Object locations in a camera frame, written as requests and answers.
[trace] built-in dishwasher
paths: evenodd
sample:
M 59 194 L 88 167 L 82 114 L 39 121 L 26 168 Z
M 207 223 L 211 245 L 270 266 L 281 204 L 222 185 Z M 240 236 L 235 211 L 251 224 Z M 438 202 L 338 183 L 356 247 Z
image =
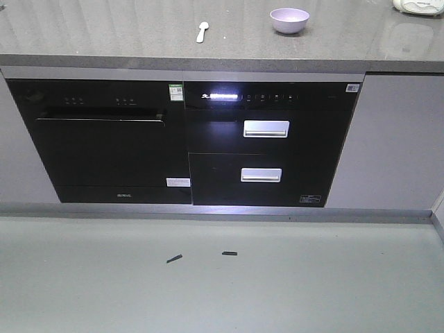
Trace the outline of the built-in dishwasher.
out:
M 7 82 L 62 202 L 191 204 L 181 81 Z
M 195 205 L 322 207 L 359 82 L 185 82 Z

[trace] silver drawer handle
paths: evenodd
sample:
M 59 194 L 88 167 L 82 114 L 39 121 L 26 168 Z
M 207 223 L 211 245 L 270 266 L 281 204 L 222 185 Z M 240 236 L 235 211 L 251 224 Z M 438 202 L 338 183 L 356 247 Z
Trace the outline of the silver drawer handle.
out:
M 270 130 L 246 130 L 245 131 L 246 137 L 286 137 L 287 132 L 284 130 L 282 131 L 270 131 Z
M 289 128 L 288 120 L 245 120 L 244 137 L 286 138 Z
M 282 169 L 242 168 L 241 182 L 280 182 Z
M 243 176 L 243 181 L 258 181 L 258 182 L 277 182 L 279 180 L 279 177 L 260 177 L 260 176 Z

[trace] small bowl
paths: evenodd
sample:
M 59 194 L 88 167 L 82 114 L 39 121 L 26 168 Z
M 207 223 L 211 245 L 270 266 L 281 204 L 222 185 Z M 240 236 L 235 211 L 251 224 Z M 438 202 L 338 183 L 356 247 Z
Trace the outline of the small bowl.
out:
M 280 33 L 298 33 L 307 24 L 310 14 L 296 8 L 279 8 L 270 13 L 273 28 Z

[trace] label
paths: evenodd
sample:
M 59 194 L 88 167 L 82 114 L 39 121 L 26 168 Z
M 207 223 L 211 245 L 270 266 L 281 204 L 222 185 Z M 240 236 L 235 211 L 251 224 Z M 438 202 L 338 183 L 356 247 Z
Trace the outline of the label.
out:
M 169 99 L 172 102 L 183 101 L 183 85 L 168 85 Z
M 191 180 L 189 178 L 167 178 L 167 187 L 191 187 Z
M 360 84 L 358 84 L 358 83 L 349 83 L 347 85 L 347 88 L 345 89 L 345 92 L 358 92 L 359 86 L 360 86 Z
M 305 194 L 300 196 L 299 202 L 300 203 L 320 203 L 322 196 L 313 196 L 309 194 Z

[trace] gray floor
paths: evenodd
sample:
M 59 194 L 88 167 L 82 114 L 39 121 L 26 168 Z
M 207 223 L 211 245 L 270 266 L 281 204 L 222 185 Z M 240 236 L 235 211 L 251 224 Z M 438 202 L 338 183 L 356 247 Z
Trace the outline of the gray floor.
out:
M 444 246 L 430 224 L 3 216 L 0 313 L 2 333 L 442 332 Z

